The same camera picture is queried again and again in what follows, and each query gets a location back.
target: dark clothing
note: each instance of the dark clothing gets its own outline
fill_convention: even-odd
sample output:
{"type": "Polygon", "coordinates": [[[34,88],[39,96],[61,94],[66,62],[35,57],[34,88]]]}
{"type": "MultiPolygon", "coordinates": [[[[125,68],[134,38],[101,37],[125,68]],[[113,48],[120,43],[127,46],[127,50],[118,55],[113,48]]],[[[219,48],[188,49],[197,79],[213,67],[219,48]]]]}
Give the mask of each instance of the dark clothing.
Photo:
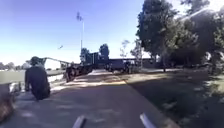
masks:
{"type": "Polygon", "coordinates": [[[67,82],[69,81],[73,81],[75,79],[76,76],[76,69],[72,66],[66,68],[66,79],[67,82]]]}
{"type": "Polygon", "coordinates": [[[47,73],[43,67],[33,66],[26,70],[25,82],[27,88],[31,85],[31,92],[37,100],[43,100],[50,96],[50,85],[47,73]]]}

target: concrete path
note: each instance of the concrete path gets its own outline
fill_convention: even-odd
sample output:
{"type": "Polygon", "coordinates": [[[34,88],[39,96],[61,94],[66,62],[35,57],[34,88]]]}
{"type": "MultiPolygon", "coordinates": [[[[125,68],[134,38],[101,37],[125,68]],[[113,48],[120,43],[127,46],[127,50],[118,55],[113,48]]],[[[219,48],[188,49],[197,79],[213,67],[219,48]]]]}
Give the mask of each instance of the concrete path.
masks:
{"type": "Polygon", "coordinates": [[[143,112],[158,128],[178,128],[117,76],[98,70],[65,84],[49,99],[19,105],[0,128],[72,128],[80,115],[87,118],[84,128],[144,128],[143,112]]]}

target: blue sky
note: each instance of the blue sky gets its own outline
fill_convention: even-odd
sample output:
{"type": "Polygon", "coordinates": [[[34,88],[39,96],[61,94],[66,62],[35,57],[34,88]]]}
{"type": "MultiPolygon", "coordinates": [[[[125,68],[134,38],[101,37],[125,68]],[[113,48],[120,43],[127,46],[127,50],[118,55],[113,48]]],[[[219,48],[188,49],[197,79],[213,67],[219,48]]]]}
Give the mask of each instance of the blue sky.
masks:
{"type": "MultiPolygon", "coordinates": [[[[107,43],[110,57],[119,57],[121,42],[137,38],[143,1],[0,0],[0,61],[22,64],[35,55],[79,62],[82,24],[76,20],[78,11],[85,22],[83,47],[97,52],[107,43]]],[[[182,9],[179,0],[170,2],[182,9]]]]}

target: flagpole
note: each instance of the flagpole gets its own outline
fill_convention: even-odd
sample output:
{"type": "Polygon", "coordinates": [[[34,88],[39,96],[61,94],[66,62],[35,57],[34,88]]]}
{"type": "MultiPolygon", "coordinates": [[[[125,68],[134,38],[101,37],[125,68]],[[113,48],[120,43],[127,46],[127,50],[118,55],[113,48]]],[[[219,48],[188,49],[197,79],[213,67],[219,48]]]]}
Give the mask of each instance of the flagpole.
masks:
{"type": "Polygon", "coordinates": [[[85,23],[84,23],[84,20],[82,20],[81,50],[83,47],[83,37],[84,37],[84,29],[85,29],[84,27],[85,27],[85,23]]]}

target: ground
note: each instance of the ground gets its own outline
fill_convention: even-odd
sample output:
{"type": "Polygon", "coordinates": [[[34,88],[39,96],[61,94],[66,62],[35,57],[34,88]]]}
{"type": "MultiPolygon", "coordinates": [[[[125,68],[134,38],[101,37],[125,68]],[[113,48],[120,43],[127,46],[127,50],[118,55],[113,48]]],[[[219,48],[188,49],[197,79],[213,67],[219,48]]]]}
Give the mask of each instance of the ground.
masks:
{"type": "Polygon", "coordinates": [[[211,77],[205,70],[117,75],[183,128],[224,127],[222,75],[211,77]]]}
{"type": "Polygon", "coordinates": [[[52,90],[40,102],[17,101],[14,115],[0,128],[72,128],[80,115],[87,118],[85,128],[143,128],[142,113],[158,128],[178,128],[123,80],[103,70],[52,90]]]}

